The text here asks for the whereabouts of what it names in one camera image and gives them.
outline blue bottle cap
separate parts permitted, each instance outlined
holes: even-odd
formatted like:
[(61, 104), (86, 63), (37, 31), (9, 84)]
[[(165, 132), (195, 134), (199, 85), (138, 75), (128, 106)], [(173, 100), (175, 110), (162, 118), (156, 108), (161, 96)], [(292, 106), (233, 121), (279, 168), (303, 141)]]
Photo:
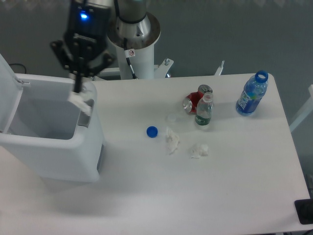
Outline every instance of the blue bottle cap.
[(268, 73), (260, 70), (255, 74), (255, 80), (259, 83), (265, 83), (268, 80)]
[(149, 126), (147, 128), (147, 135), (150, 137), (150, 138), (155, 138), (157, 137), (157, 128), (155, 126)]

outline blue plastic bottle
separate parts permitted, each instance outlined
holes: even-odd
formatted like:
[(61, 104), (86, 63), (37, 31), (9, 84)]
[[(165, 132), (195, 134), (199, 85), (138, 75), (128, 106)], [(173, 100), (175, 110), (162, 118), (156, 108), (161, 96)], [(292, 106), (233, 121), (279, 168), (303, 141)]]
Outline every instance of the blue plastic bottle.
[(244, 91), (237, 101), (237, 112), (243, 116), (253, 114), (268, 88), (268, 73), (261, 70), (245, 84)]

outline crumpled paper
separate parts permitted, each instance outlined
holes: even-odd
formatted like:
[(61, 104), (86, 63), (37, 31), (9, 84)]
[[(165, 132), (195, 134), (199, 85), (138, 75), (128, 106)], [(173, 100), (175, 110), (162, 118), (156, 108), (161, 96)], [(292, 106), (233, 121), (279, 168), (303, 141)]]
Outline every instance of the crumpled paper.
[(200, 158), (209, 156), (209, 146), (205, 143), (197, 143), (191, 149), (191, 158)]
[(179, 136), (171, 128), (166, 128), (166, 143), (169, 154), (173, 154), (178, 149)]

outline plastic water bottle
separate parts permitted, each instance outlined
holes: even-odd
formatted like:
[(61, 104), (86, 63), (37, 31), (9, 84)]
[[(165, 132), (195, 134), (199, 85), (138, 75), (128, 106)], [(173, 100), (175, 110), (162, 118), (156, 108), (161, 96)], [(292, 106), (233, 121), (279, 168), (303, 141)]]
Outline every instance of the plastic water bottle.
[(268, 73), (261, 70), (245, 84), (244, 90), (237, 101), (237, 112), (243, 116), (253, 114), (268, 88)]
[(206, 92), (197, 104), (197, 114), (195, 121), (200, 126), (209, 124), (212, 117), (213, 94)]

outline warning sticker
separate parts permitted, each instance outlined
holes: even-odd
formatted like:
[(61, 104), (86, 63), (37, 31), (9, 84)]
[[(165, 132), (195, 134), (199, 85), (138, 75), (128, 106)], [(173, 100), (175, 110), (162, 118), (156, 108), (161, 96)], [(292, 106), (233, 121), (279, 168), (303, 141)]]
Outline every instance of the warning sticker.
[(126, 50), (125, 51), (125, 56), (126, 56), (126, 58), (134, 57), (135, 56), (135, 49)]

